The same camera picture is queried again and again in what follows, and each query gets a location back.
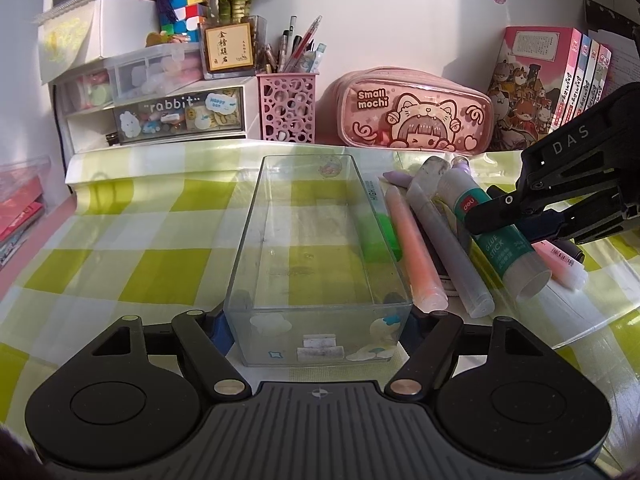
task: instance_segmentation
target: pink pencil case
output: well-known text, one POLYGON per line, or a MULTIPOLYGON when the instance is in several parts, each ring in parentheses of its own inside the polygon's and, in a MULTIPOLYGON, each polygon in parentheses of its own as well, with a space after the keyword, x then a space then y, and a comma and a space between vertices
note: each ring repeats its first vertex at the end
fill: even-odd
POLYGON ((491 142, 491 101, 453 81, 382 67, 350 72, 335 88, 338 134, 349 146, 477 155, 491 142))

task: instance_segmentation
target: yellow checkered cloth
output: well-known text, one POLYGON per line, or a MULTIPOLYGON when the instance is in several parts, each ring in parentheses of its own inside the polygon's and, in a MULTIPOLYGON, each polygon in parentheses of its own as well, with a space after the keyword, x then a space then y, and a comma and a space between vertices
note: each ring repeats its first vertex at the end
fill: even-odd
MULTIPOLYGON (((120 316, 137 314, 145 324, 168 322, 189 308, 219 304, 261 160, 290 153, 349 153, 360 173, 375 174, 416 170, 430 156, 237 140, 76 156, 67 175, 78 195, 76 214, 0 301, 0 422, 26 438, 24 407, 31 392, 120 316)), ((513 188, 520 173, 519 153, 489 153, 471 162, 478 181, 487 186, 513 188)), ((294 186, 291 194, 296 223, 303 221, 305 186, 294 186)), ((289 235, 290 248, 304 245, 304 234, 289 235)), ((516 317, 551 346, 575 341, 562 355, 614 405, 618 418, 609 449, 626 465, 628 450, 640 456, 640 402, 635 400, 640 399, 640 238, 629 233, 583 249, 590 274, 583 291, 550 283, 533 300, 516 305, 495 283, 495 315, 516 317)), ((452 310, 471 321, 453 302, 452 310)), ((175 360, 158 363, 175 367, 175 360)), ((366 374, 385 383, 399 365, 395 360, 377 371, 367 368, 366 374)), ((347 379, 353 370, 334 368, 325 376, 347 379)), ((291 380, 320 380, 317 370, 287 373, 291 380)))

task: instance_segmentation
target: cartoon cat book cover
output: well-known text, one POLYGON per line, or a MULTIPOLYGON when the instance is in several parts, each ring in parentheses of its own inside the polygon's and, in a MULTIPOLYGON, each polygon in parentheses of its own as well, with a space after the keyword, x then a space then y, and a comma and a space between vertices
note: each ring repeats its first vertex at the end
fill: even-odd
POLYGON ((492 150, 523 150, 562 124, 581 42, 574 28, 506 29, 488 92, 492 150))

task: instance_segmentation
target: green marker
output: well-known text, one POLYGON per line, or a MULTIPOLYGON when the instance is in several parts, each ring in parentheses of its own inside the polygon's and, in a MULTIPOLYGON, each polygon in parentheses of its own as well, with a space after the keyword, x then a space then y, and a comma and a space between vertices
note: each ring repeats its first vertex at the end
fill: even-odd
POLYGON ((364 174, 362 179, 364 181, 364 187, 367 190, 367 195, 369 196, 369 201, 373 206, 373 210, 376 212, 376 217, 378 218, 386 243, 389 244, 396 262, 399 262, 402 259, 402 249, 398 243, 396 230, 391 223, 391 218, 389 218, 389 211, 385 204, 385 196, 380 189, 380 181, 375 175, 370 174, 364 174))

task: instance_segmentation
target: orange marker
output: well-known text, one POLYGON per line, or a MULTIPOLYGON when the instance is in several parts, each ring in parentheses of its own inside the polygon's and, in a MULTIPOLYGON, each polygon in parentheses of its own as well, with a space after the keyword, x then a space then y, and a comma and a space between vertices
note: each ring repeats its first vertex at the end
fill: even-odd
POLYGON ((385 202, 400 240, 415 306, 423 312, 445 310, 449 300, 409 205, 394 186, 386 191, 385 202))

